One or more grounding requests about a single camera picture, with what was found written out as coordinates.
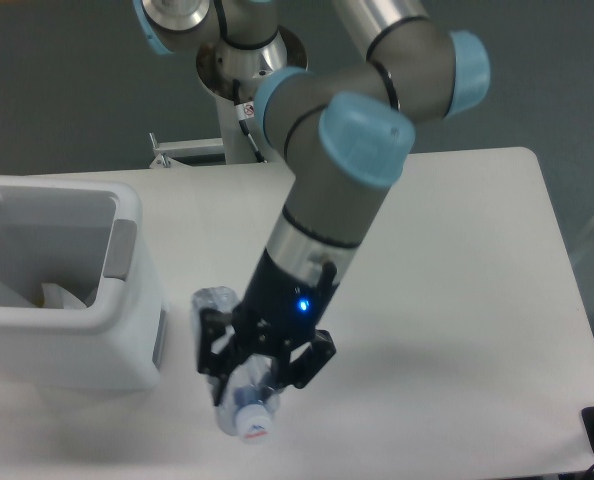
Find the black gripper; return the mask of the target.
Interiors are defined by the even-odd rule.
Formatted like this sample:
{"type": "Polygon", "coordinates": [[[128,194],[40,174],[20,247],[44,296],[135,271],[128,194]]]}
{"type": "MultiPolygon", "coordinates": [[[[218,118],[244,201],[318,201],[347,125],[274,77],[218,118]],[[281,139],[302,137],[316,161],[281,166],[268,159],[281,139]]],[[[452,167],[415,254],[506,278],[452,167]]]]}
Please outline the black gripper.
{"type": "Polygon", "coordinates": [[[282,270],[264,252],[241,303],[229,310],[196,310],[197,371],[205,376],[214,406],[258,403],[258,358],[275,358],[278,390],[303,389],[336,354],[327,330],[318,330],[337,285],[327,260],[310,285],[282,270]],[[293,349],[307,344],[295,360],[293,349]]]}

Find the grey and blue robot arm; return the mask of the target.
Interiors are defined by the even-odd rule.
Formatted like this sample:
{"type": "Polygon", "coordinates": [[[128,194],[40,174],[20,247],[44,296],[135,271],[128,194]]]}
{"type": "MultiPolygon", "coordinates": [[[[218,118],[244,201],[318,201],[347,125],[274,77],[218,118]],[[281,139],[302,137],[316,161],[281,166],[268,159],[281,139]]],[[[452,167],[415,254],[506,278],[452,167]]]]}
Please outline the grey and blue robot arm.
{"type": "Polygon", "coordinates": [[[200,311],[197,369],[221,404],[238,368],[271,361],[270,386],[306,386],[335,354],[318,322],[400,178],[418,124],[471,109],[491,81],[467,31],[443,32],[418,1],[339,1],[363,55],[319,76],[289,64],[273,1],[137,1],[160,55],[211,48],[208,89],[234,103],[250,85],[266,144],[295,180],[241,302],[200,311]]]}

